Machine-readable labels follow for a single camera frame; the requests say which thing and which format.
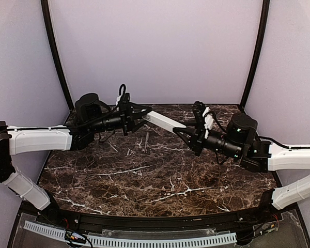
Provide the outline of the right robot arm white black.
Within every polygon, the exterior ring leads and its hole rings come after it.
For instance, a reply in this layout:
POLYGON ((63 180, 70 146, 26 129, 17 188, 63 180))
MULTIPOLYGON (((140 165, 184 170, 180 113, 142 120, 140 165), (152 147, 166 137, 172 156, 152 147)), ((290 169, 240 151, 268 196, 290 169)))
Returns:
MULTIPOLYGON (((225 133, 211 131, 197 117, 195 129, 173 128, 198 156, 203 149, 223 154, 254 173, 284 169, 310 169, 310 146, 283 145, 267 137, 256 138, 257 121, 244 113, 231 117, 225 133)), ((277 210, 310 197, 310 174, 287 186, 263 193, 260 206, 277 210)))

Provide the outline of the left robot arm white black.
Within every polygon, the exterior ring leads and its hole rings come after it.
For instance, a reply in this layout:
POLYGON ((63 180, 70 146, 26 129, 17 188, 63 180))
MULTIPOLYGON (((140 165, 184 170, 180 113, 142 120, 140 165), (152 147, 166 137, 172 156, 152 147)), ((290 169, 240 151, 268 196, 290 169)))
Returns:
POLYGON ((12 165, 16 154, 47 150, 82 150, 96 134, 122 129, 124 135, 135 132, 145 122, 151 108, 130 102, 129 93, 120 93, 117 105, 110 108, 96 93, 88 93, 75 103, 76 119, 72 125, 53 127, 13 127, 0 121, 0 183, 39 210, 54 201, 49 194, 12 165))

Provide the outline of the white remote control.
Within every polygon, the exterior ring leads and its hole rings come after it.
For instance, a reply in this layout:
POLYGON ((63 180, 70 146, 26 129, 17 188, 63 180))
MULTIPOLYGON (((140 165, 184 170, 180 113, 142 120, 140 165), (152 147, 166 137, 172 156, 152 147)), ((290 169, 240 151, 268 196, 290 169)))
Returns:
POLYGON ((148 114, 143 116, 143 119, 160 128, 165 129, 170 133, 174 133, 173 128, 186 128, 186 125, 183 125, 182 123, 177 122, 155 111, 150 111, 148 114))

